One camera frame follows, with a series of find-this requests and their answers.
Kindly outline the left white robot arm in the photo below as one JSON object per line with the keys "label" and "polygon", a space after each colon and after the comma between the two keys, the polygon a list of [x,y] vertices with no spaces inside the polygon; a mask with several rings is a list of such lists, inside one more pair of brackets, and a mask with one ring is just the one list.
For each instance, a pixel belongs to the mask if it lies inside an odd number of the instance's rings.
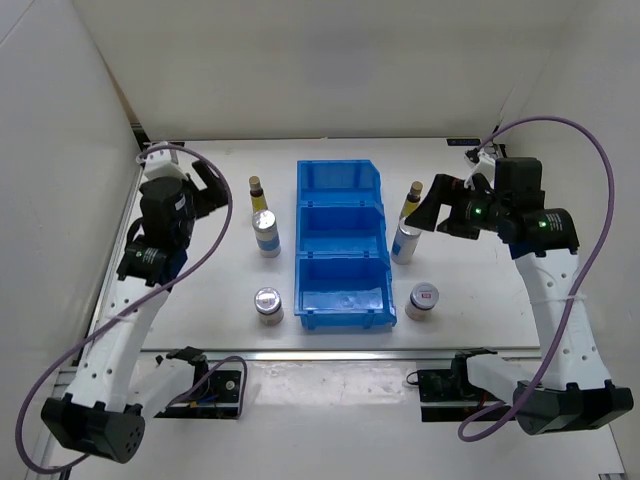
{"label": "left white robot arm", "polygon": [[193,347],[170,352],[153,372],[131,381],[157,314],[172,288],[194,271],[185,263],[195,222],[232,207],[219,170],[203,158],[192,167],[203,188],[173,160],[150,155],[144,162],[142,215],[117,269],[111,316],[89,336],[89,352],[64,394],[47,399],[41,409],[42,421],[66,449],[124,464],[158,413],[208,392],[207,359]]}

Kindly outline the tall silver-lid shaker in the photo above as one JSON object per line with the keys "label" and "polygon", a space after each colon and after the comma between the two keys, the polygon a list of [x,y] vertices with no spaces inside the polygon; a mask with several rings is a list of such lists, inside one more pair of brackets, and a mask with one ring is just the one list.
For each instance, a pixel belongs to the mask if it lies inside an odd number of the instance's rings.
{"label": "tall silver-lid shaker", "polygon": [[260,254],[266,258],[277,257],[281,246],[275,214],[268,209],[255,212],[252,227]]}
{"label": "tall silver-lid shaker", "polygon": [[409,264],[418,246],[422,231],[406,223],[401,217],[398,222],[391,248],[391,259],[398,265]]}

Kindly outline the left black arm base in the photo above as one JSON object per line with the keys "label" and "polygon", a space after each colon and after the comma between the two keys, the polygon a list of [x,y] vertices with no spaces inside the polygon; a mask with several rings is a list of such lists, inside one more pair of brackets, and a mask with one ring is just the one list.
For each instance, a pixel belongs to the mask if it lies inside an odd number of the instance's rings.
{"label": "left black arm base", "polygon": [[190,385],[194,391],[181,394],[181,400],[163,407],[156,418],[239,419],[243,413],[249,368],[246,360],[231,355],[210,365],[207,355],[194,347],[172,350],[157,356],[161,366],[169,360],[188,364],[193,369]]}

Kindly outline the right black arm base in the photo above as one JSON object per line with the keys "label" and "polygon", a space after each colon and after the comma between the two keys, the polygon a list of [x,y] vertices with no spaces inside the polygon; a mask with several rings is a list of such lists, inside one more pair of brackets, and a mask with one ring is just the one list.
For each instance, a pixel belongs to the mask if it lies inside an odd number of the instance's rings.
{"label": "right black arm base", "polygon": [[481,419],[497,421],[508,412],[518,383],[529,377],[488,349],[459,351],[445,369],[412,374],[416,379],[407,383],[418,388],[424,423],[462,422],[485,408],[490,411]]}

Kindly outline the short spice jar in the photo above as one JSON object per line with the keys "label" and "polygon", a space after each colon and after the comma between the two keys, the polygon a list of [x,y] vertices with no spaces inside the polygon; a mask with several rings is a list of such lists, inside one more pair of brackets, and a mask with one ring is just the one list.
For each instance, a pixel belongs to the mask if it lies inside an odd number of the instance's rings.
{"label": "short spice jar", "polygon": [[275,326],[284,318],[281,295],[273,287],[263,287],[256,292],[254,307],[263,325]]}
{"label": "short spice jar", "polygon": [[439,301],[438,289],[429,282],[413,286],[405,305],[406,315],[414,321],[425,321]]}

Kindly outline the yellow cork-top bottle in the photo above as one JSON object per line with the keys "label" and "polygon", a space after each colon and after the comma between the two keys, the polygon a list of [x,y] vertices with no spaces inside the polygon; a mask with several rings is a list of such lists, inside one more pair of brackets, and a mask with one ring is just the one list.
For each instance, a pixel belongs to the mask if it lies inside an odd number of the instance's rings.
{"label": "yellow cork-top bottle", "polygon": [[407,193],[399,218],[406,218],[411,215],[419,206],[421,202],[421,194],[423,190],[423,184],[420,181],[414,181]]}
{"label": "yellow cork-top bottle", "polygon": [[253,175],[249,178],[249,193],[253,213],[268,209],[268,204],[266,201],[264,190],[262,188],[261,180],[256,175]]}

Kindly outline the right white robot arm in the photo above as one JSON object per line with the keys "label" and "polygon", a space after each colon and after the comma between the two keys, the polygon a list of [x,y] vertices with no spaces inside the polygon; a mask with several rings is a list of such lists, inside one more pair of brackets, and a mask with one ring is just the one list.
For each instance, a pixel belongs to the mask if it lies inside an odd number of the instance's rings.
{"label": "right white robot arm", "polygon": [[630,388],[618,386],[602,361],[579,289],[589,263],[581,264],[573,219],[547,209],[540,173],[481,173],[469,182],[438,174],[409,226],[475,240],[496,234],[510,250],[532,308],[542,362],[534,375],[489,350],[457,355],[449,387],[470,400],[482,390],[507,412],[485,431],[461,433],[484,439],[510,420],[529,435],[596,430],[631,411]]}

